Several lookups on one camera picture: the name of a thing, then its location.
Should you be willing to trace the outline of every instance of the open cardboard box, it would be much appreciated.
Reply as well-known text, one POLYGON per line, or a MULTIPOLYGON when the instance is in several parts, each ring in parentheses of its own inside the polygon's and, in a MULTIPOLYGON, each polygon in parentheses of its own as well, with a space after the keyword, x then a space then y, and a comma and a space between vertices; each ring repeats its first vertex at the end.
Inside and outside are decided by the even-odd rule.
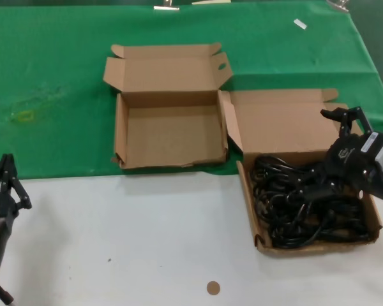
POLYGON ((118 89, 115 153, 122 169, 223 163, 218 89, 231 76, 221 45, 123 47, 104 81, 118 89))
MULTIPOLYGON (((309 253, 340 251, 357 244, 318 242, 301 249, 275 249, 267 224, 257 217, 249 171, 260 154, 273 154, 292 164, 320 161, 338 138, 338 122, 323 118, 320 110, 346 107, 329 102, 338 97, 336 89, 294 89, 272 91, 221 92, 227 131, 243 151, 243 162, 237 162, 250 220, 254 244, 260 252, 309 253)), ((354 124, 353 133, 361 133, 354 124)), ((373 198, 363 196, 369 243, 379 237, 382 225, 373 198)))

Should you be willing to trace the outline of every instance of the coiled black cable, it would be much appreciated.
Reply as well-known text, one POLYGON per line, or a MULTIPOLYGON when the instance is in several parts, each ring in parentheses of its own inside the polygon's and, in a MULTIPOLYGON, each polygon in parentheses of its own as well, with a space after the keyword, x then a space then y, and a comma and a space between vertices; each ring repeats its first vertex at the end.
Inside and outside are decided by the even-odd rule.
POLYGON ((256 158, 250 173, 255 211, 268 224, 274 247, 369 239, 362 201, 345 194, 343 181, 321 169, 322 163, 293 166, 274 156, 256 158))

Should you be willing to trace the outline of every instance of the box flap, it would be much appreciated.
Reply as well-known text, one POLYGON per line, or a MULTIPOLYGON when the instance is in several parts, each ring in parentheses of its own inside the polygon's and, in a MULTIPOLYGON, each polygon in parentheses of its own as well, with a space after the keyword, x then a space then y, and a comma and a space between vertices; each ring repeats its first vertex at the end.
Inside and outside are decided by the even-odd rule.
POLYGON ((122 92, 215 91, 231 76, 221 45, 113 45, 104 81, 122 92))
POLYGON ((229 136, 244 154, 313 152, 338 137, 320 114, 337 96, 335 89, 235 91, 223 92, 221 102, 229 136))

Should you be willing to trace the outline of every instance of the yellow stain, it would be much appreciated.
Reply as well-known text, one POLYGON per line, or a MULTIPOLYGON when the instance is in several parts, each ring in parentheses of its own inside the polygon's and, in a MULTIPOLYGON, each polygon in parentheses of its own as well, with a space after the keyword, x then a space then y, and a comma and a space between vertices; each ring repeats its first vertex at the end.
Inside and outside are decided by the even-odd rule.
POLYGON ((34 120, 34 112, 32 110, 24 110, 16 115, 19 122, 31 122, 34 120))

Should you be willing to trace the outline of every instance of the green tablecloth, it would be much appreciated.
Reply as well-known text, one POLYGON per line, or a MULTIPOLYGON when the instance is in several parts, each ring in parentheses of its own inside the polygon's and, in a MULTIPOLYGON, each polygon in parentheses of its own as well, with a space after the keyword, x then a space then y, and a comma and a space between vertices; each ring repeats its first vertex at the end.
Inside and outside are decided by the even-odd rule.
MULTIPOLYGON (((110 162, 115 95, 102 81, 111 44, 216 41, 235 74, 226 89, 336 87, 383 131, 375 66, 350 16, 325 3, 0 8, 0 155, 15 154, 22 178, 122 173, 110 162)), ((232 147, 227 164, 197 169, 235 173, 239 158, 232 147)))

